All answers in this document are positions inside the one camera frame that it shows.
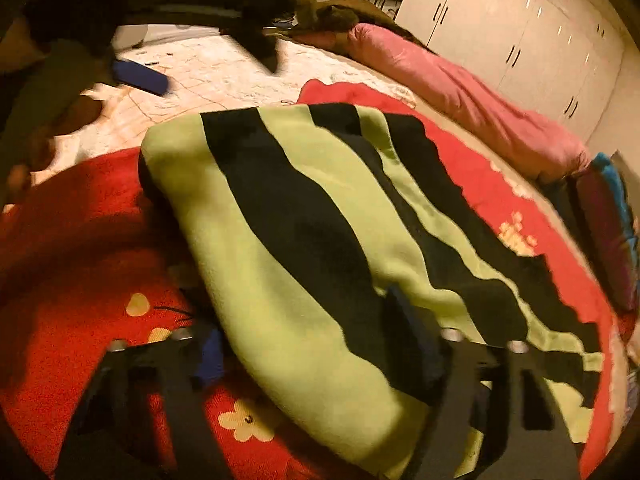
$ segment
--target pink fabric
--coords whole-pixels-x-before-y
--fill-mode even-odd
[[[580,139],[560,124],[510,104],[464,68],[389,30],[356,25],[348,49],[354,60],[410,88],[528,179],[552,182],[590,161]]]

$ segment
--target black door handle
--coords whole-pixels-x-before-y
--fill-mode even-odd
[[[511,47],[511,52],[509,53],[509,57],[507,58],[507,61],[505,61],[504,63],[507,64],[509,62],[509,60],[511,59],[511,56],[513,55],[513,51],[516,50],[516,46],[513,45]]]
[[[436,21],[436,17],[438,15],[438,11],[440,10],[441,6],[442,6],[442,4],[438,4],[438,8],[436,9],[436,13],[433,15],[433,19],[431,20],[432,22]]]
[[[566,115],[566,113],[569,111],[569,108],[571,108],[571,105],[574,104],[574,97],[571,96],[571,102],[569,103],[568,107],[566,108],[566,110],[564,111],[563,115]]]
[[[511,65],[511,68],[513,68],[513,67],[515,67],[515,66],[516,66],[516,63],[517,63],[517,62],[518,62],[518,60],[520,59],[520,54],[521,54],[521,53],[522,53],[522,49],[521,49],[521,48],[519,48],[519,49],[518,49],[518,55],[516,56],[515,61],[514,61],[514,62],[513,62],[513,64]]]
[[[574,108],[574,111],[573,111],[573,112],[571,112],[571,115],[569,116],[569,118],[570,118],[570,119],[574,116],[575,111],[576,111],[577,109],[578,109],[578,101],[576,101],[576,102],[575,102],[575,108]]]
[[[444,9],[444,12],[442,13],[442,19],[440,20],[441,25],[442,25],[442,22],[444,21],[444,17],[447,15],[448,10],[449,10],[449,6],[447,6],[447,8]]]

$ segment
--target striped blanket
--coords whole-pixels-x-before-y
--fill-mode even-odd
[[[142,153],[235,354],[318,442],[372,474],[406,466],[428,407],[418,349],[385,311],[397,284],[471,341],[528,341],[581,452],[605,367],[598,327],[562,302],[543,258],[518,256],[474,212],[416,117],[350,104],[182,116],[151,128]]]

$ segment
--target wardrobe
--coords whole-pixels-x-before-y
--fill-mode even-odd
[[[624,51],[587,0],[403,0],[396,22],[584,141],[607,106]]]

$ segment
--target hand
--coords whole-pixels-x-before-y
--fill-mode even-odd
[[[27,21],[19,17],[0,41],[0,75],[21,70],[45,56],[31,39]],[[4,183],[9,203],[19,202],[30,189],[31,171],[44,170],[52,163],[56,155],[54,137],[71,134],[87,126],[98,119],[101,113],[102,102],[81,95],[53,123],[34,132],[25,132],[30,137],[30,156],[29,160],[17,161]]]

